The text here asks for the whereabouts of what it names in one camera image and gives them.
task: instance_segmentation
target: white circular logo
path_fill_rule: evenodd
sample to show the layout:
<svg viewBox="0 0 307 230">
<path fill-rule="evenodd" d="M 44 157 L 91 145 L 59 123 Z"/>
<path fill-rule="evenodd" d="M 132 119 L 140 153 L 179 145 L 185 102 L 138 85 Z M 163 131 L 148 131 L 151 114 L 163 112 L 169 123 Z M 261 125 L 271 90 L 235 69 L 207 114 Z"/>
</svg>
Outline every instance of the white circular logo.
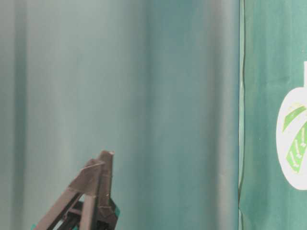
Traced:
<svg viewBox="0 0 307 230">
<path fill-rule="evenodd" d="M 295 88 L 284 98 L 277 118 L 276 146 L 285 178 L 294 188 L 306 190 L 307 87 Z"/>
</svg>

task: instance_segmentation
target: green leaf logo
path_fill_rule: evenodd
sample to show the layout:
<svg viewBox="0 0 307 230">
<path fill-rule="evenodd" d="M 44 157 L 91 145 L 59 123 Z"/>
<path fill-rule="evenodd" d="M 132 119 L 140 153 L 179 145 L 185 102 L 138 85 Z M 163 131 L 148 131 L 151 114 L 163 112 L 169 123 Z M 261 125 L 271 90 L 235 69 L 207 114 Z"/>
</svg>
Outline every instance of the green leaf logo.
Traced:
<svg viewBox="0 0 307 230">
<path fill-rule="evenodd" d="M 285 131 L 288 125 L 306 109 L 307 108 L 305 106 L 301 106 L 290 112 L 284 119 L 283 131 Z M 307 148 L 307 136 L 305 135 L 305 132 L 307 132 L 307 122 L 304 123 L 296 134 L 286 156 L 288 163 L 296 173 L 298 173 L 300 170 L 303 156 Z"/>
</svg>

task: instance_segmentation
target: curtain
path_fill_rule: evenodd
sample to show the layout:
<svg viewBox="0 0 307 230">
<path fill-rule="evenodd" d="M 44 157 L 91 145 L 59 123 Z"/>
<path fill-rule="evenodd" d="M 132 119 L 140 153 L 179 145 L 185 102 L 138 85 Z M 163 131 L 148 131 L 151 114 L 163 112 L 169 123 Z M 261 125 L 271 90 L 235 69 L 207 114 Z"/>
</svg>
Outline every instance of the curtain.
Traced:
<svg viewBox="0 0 307 230">
<path fill-rule="evenodd" d="M 238 228 L 239 2 L 2 0 L 0 223 L 115 151 L 117 229 Z"/>
</svg>

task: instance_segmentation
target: green backdrop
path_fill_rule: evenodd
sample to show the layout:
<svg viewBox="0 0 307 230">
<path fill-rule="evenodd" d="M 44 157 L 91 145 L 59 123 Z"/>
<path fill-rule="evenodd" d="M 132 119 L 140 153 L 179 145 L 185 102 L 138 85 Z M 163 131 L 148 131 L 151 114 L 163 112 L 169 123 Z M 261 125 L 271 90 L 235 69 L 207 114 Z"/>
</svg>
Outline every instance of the green backdrop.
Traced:
<svg viewBox="0 0 307 230">
<path fill-rule="evenodd" d="M 120 230 L 237 230 L 236 0 L 0 1 L 0 223 L 114 150 Z"/>
<path fill-rule="evenodd" d="M 245 149 L 240 190 L 244 230 L 307 228 L 307 192 L 286 181 L 275 139 L 284 97 L 303 86 L 306 11 L 303 0 L 245 0 Z"/>
</svg>

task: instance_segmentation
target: teal curtain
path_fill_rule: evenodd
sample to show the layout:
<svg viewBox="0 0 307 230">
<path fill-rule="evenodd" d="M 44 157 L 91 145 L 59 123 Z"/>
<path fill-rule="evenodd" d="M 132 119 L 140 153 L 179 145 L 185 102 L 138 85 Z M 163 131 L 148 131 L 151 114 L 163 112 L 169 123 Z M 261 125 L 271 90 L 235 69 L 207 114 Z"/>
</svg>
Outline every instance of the teal curtain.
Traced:
<svg viewBox="0 0 307 230">
<path fill-rule="evenodd" d="M 237 230 L 239 2 L 2 0 L 1 229 L 101 149 L 117 229 Z"/>
<path fill-rule="evenodd" d="M 276 149 L 282 101 L 304 85 L 306 10 L 303 0 L 245 0 L 245 145 L 239 198 L 244 230 L 307 228 L 307 193 L 287 182 Z"/>
</svg>

